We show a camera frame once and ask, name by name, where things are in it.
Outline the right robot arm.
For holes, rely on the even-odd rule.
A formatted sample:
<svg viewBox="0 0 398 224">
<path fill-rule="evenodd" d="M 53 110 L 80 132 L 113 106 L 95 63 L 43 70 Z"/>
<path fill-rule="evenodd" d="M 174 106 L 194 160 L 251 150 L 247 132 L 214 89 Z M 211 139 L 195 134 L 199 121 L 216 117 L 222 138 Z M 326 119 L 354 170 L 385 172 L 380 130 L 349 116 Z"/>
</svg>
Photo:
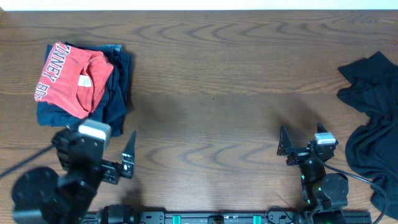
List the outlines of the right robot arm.
<svg viewBox="0 0 398 224">
<path fill-rule="evenodd" d="M 322 223 L 338 219 L 338 215 L 321 215 L 340 210 L 348 204 L 348 178 L 344 174 L 325 171 L 325 162 L 334 156 L 338 141 L 321 124 L 317 124 L 314 140 L 305 147 L 294 147 L 285 126 L 280 127 L 278 156 L 287 158 L 288 166 L 298 166 L 301 172 L 303 199 L 307 207 L 292 217 L 294 223 Z"/>
</svg>

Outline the red t-shirt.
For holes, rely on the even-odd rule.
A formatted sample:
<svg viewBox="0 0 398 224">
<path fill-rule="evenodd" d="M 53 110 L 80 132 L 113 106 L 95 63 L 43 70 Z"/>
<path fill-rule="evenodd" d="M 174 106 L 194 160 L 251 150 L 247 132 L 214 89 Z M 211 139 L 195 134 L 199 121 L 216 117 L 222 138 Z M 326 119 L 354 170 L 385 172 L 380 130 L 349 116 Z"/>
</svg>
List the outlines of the red t-shirt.
<svg viewBox="0 0 398 224">
<path fill-rule="evenodd" d="M 53 45 L 34 92 L 36 102 L 59 106 L 77 118 L 97 108 L 114 66 L 101 51 L 57 42 Z"/>
</svg>

